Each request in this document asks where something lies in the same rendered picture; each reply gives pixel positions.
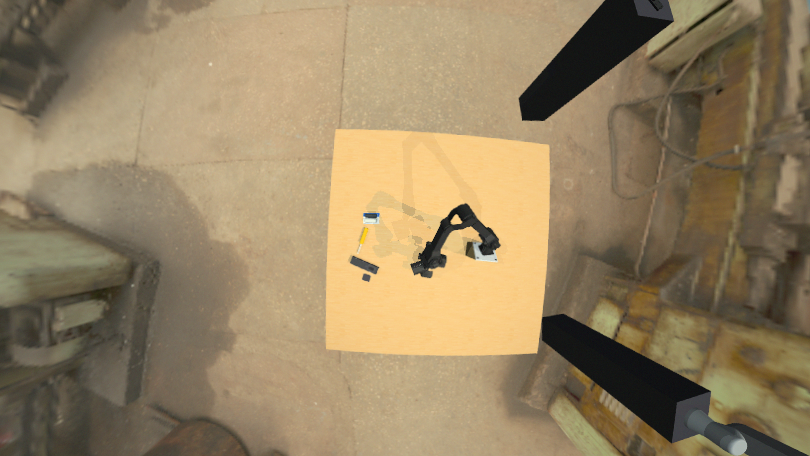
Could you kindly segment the yellow screwdriver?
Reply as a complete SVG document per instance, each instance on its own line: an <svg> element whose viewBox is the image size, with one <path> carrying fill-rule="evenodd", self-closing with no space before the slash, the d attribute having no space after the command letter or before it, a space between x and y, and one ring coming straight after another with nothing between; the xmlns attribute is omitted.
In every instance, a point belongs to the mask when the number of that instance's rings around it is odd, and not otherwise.
<svg viewBox="0 0 810 456"><path fill-rule="evenodd" d="M363 234L362 234L361 239L360 239L360 242L359 242L359 243L360 243L360 246L359 246L358 252L359 252L359 250L360 250L361 244L363 244L363 243L364 243L364 240L365 240L365 237L366 237L367 232L368 232L368 228L364 228Z"/></svg>

